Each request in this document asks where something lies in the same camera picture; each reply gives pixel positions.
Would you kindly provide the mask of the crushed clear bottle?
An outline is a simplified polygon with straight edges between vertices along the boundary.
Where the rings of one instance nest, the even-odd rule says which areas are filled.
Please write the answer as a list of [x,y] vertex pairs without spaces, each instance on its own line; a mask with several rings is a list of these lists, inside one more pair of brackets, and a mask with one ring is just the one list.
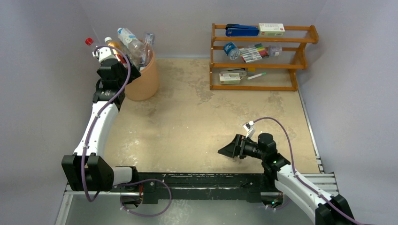
[[129,58],[130,63],[133,64],[138,71],[140,71],[140,51],[136,49],[132,49],[131,51],[128,47],[123,46],[123,52]]

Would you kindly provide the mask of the white blue label bottle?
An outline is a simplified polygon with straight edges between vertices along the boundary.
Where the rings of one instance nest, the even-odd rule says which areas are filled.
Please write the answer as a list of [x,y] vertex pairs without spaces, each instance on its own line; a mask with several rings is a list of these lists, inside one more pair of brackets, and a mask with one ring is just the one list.
[[117,35],[132,55],[139,58],[143,56],[145,45],[129,29],[118,28]]

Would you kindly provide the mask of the red white label bottle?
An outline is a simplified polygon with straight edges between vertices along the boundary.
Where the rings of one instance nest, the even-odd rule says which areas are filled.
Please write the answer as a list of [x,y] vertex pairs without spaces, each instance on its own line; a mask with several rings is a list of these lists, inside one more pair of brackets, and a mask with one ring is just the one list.
[[96,55],[95,50],[97,49],[98,44],[90,37],[85,40],[85,43],[87,46],[90,47],[92,55],[95,56]]

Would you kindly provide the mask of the red gold tea bottle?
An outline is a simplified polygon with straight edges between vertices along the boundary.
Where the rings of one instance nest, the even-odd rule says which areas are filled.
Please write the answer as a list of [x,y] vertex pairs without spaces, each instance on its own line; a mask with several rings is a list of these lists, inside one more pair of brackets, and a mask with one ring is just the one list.
[[[112,46],[114,48],[119,49],[120,51],[122,50],[120,44],[118,42],[116,42],[115,40],[113,40],[111,37],[106,37],[104,38],[104,41],[106,43],[106,45],[108,46]],[[118,59],[119,62],[121,62],[123,64],[123,66],[127,69],[128,68],[128,63],[125,60],[125,58],[122,56],[122,54],[120,54],[119,51],[112,49],[113,51],[113,55]]]

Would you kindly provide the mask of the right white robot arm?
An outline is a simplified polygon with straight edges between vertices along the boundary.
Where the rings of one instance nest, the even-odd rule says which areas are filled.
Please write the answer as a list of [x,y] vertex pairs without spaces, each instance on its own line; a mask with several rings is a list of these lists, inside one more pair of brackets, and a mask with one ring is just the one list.
[[261,160],[263,184],[270,191],[279,190],[291,199],[315,225],[353,225],[354,216],[342,195],[333,196],[316,186],[293,168],[293,163],[282,156],[273,136],[262,133],[254,142],[237,134],[231,143],[218,150],[229,158],[253,157]]

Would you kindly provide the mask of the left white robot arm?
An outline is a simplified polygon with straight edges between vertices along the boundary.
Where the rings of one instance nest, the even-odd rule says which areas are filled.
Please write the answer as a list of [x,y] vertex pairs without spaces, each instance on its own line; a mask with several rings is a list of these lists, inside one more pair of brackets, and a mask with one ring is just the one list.
[[73,154],[62,158],[61,166],[73,191],[110,191],[122,186],[136,191],[140,179],[136,167],[111,167],[103,158],[111,126],[125,98],[121,89],[141,76],[136,67],[116,59],[103,60],[97,69],[100,76],[93,94],[92,112],[81,142]]

